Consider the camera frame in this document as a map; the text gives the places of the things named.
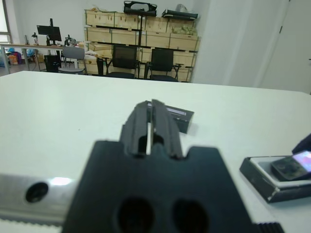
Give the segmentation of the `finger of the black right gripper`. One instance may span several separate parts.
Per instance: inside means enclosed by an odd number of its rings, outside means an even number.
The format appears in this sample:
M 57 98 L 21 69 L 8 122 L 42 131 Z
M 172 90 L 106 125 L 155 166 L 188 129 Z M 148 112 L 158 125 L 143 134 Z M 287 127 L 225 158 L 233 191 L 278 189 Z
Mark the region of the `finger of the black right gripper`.
M 311 150 L 311 134 L 302 139 L 292 150 L 293 154 Z

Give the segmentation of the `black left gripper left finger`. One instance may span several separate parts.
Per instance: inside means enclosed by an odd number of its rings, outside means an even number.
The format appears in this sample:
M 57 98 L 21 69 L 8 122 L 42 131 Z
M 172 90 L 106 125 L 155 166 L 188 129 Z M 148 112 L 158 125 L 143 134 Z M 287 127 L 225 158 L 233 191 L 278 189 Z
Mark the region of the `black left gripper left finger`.
M 147 156 L 149 120 L 148 101 L 138 103 L 121 129 L 120 142 L 123 143 L 126 155 L 135 158 Z

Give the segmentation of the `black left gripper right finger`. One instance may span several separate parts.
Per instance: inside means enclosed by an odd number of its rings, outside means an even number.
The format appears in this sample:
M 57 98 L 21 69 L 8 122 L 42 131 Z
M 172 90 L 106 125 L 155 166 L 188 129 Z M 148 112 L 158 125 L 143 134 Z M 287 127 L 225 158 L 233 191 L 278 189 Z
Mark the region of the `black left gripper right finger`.
M 179 128 L 164 103 L 152 100 L 151 152 L 160 145 L 164 153 L 173 159 L 182 159 Z

